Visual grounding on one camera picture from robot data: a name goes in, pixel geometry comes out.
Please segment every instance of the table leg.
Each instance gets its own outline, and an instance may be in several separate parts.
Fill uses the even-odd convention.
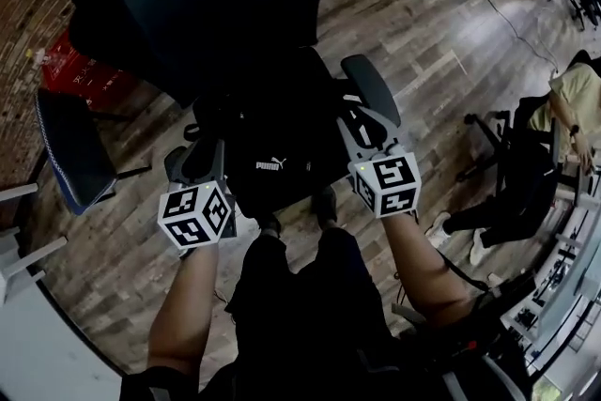
[[[8,201],[15,197],[34,193],[37,190],[38,184],[26,184],[24,186],[13,187],[12,189],[6,189],[5,191],[0,191],[0,201]]]
[[[53,253],[57,249],[60,249],[65,244],[67,244],[67,239],[65,237],[57,239],[54,242],[51,242],[50,244],[46,244],[42,248],[31,253],[30,255],[27,255],[26,257],[19,259],[12,266],[6,267],[4,269],[5,277],[8,279],[10,276],[14,276],[15,274],[24,270],[28,266],[31,266],[35,262],[38,262],[43,257],[46,257],[48,254]]]

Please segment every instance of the white sneaker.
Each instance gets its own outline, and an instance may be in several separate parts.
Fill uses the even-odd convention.
[[[442,228],[442,223],[444,223],[450,217],[451,214],[448,212],[441,212],[438,216],[436,216],[436,219],[432,223],[432,227],[425,231],[425,236],[430,241],[430,244],[437,249],[451,237],[451,235],[444,232],[444,229]]]
[[[472,264],[472,266],[478,266],[485,256],[492,251],[492,247],[485,247],[482,245],[481,236],[485,231],[486,229],[484,228],[473,231],[473,246],[471,246],[470,251],[470,264]]]

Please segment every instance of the black pants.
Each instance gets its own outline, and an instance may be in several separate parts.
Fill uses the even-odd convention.
[[[548,151],[536,143],[512,145],[505,163],[506,187],[482,204],[453,214],[444,222],[447,233],[487,227],[485,247],[536,234],[553,202],[559,169],[553,169]]]
[[[391,337],[357,241],[338,228],[323,234],[315,261],[298,274],[290,272],[283,242],[256,239],[226,311],[236,322],[240,357],[271,351],[277,359],[281,349],[356,347]]]

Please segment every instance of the shoe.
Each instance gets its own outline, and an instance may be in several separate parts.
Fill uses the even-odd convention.
[[[254,219],[259,224],[259,229],[261,229],[261,231],[270,229],[278,235],[278,238],[280,237],[280,233],[282,232],[282,225],[278,221],[278,218],[275,217],[273,214],[265,214],[259,217],[255,217]]]
[[[442,223],[444,223],[450,217],[451,214],[448,212],[441,212],[438,216],[436,216],[436,219],[432,223],[432,227],[425,231],[425,236],[430,241],[430,244],[437,249],[451,237],[451,234],[444,232],[442,227]]]
[[[492,247],[482,245],[481,236],[483,232],[486,232],[486,229],[480,228],[473,231],[473,246],[471,246],[470,251],[470,264],[472,266],[478,266],[485,256],[492,251]]]
[[[311,197],[311,212],[317,216],[319,227],[323,229],[327,221],[338,221],[336,215],[336,192],[331,186]]]

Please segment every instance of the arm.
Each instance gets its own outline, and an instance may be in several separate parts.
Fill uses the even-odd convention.
[[[183,261],[157,314],[148,340],[148,366],[167,366],[198,383],[210,327],[217,275],[217,244]]]
[[[407,214],[382,219],[394,264],[411,305],[433,326],[467,316],[473,304],[463,280]]]
[[[576,116],[572,111],[572,108],[567,103],[567,101],[559,94],[557,94],[553,89],[548,94],[549,105],[551,108],[551,113],[555,115],[562,125],[567,129],[568,132],[571,131],[572,126],[577,123]],[[586,137],[582,132],[578,132],[574,136],[574,143],[572,144],[572,148],[578,154],[580,159],[580,165],[585,171],[589,171],[593,166],[593,154],[589,149],[589,143],[586,140]]]

